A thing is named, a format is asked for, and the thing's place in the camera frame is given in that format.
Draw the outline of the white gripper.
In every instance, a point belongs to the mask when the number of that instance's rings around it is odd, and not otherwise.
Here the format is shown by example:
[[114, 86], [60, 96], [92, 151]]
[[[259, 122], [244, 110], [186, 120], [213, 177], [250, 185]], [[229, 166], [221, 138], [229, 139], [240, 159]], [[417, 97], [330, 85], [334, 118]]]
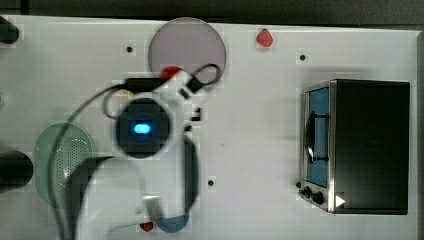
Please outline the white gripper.
[[181, 70], [158, 90], [161, 106], [165, 110], [174, 134], [190, 131], [192, 118], [200, 108], [200, 96], [191, 89], [193, 82], [198, 83], [192, 74]]

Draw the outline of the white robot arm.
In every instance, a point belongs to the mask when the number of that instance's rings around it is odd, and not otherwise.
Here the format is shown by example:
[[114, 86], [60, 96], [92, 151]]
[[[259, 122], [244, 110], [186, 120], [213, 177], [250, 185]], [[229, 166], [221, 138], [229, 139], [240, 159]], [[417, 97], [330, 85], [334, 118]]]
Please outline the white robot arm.
[[189, 122], [206, 92], [196, 75], [129, 78], [135, 94], [115, 116], [113, 152], [86, 158], [66, 182], [65, 239], [110, 240], [122, 227], [185, 222], [198, 195]]

